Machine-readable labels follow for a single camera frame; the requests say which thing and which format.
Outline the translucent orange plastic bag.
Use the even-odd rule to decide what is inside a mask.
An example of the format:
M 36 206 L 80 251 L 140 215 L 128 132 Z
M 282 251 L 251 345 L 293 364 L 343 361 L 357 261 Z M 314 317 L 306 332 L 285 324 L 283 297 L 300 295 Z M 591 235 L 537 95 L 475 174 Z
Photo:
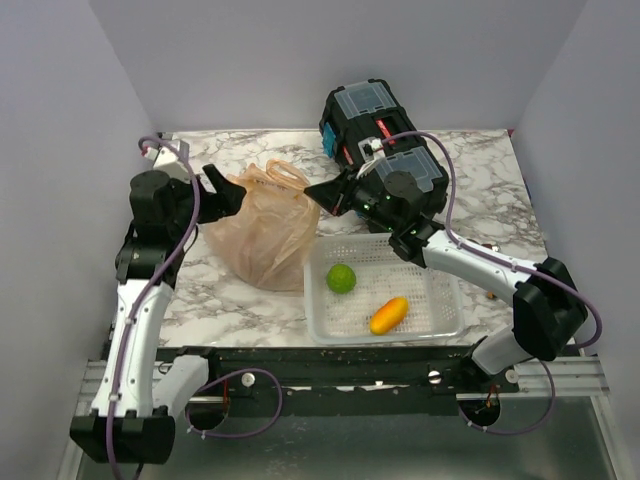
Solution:
M 303 267 L 316 238 L 320 208 L 304 190 L 310 182 L 292 164 L 250 164 L 228 179 L 246 189 L 239 212 L 201 228 L 211 251 L 245 283 L 300 292 Z

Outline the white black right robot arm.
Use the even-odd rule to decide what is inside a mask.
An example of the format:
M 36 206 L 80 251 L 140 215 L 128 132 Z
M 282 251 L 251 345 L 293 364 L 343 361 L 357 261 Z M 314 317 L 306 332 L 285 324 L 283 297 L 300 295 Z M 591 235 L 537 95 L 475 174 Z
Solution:
M 378 193 L 349 169 L 304 193 L 335 216 L 354 211 L 389 231 L 389 243 L 402 260 L 459 277 L 512 308 L 511 326 L 479 340 L 460 367 L 461 382 L 471 391 L 485 390 L 511 365 L 554 360 L 588 317 L 562 262 L 525 261 L 454 237 L 423 211 L 430 200 L 441 204 L 443 197 L 422 191 L 406 171 L 388 174 Z

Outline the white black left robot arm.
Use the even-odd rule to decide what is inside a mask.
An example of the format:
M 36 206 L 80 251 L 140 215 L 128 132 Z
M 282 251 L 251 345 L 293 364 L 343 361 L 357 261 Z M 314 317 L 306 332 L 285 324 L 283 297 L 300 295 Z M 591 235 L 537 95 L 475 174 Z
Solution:
M 205 354 L 181 353 L 154 378 L 161 323 L 172 299 L 185 244 L 198 225 L 236 214 L 245 189 L 213 165 L 213 186 L 149 170 L 130 182 L 132 220 L 116 260 L 117 307 L 101 384 L 85 415 L 73 417 L 71 439 L 98 463 L 163 464 L 178 416 L 197 392 L 214 393 L 220 368 Z

